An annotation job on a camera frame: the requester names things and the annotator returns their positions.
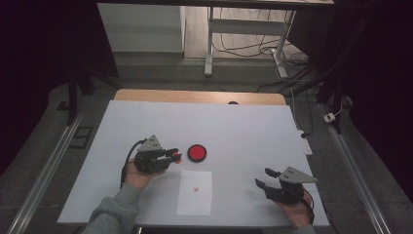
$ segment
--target red circle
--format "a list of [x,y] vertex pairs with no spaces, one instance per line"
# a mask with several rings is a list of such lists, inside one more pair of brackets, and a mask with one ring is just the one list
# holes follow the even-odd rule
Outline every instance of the red circle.
[[188,149],[188,156],[194,162],[202,162],[207,156],[207,150],[200,144],[194,144]]

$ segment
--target metal rail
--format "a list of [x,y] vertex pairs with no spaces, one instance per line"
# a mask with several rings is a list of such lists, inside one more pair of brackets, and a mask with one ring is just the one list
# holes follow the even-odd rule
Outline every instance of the metal rail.
[[89,100],[90,97],[85,97],[85,101],[82,101],[80,111],[73,121],[72,125],[67,126],[64,129],[63,134],[61,135],[55,149],[49,156],[49,159],[40,172],[39,176],[36,178],[36,181],[34,182],[33,186],[30,189],[30,192],[21,205],[18,214],[13,220],[12,225],[9,227],[9,230],[7,231],[8,234],[24,233],[24,231],[26,230],[55,174],[55,171],[70,143],[70,140],[75,134],[76,129],[85,114]]
[[[319,104],[319,111],[322,115],[328,114],[321,104]],[[376,232],[380,234],[391,234],[392,232],[390,230],[390,227],[387,224],[376,199],[368,188],[367,183],[364,180],[364,177],[359,170],[352,153],[347,147],[347,143],[344,141],[341,135],[337,134],[332,125],[328,125],[328,130],[330,131],[334,143],[336,144],[337,149],[343,159],[343,163],[346,166],[347,172],[349,173],[350,178],[352,179],[353,184],[356,187],[358,196],[366,207],[367,213],[370,216],[371,222],[376,229]]]

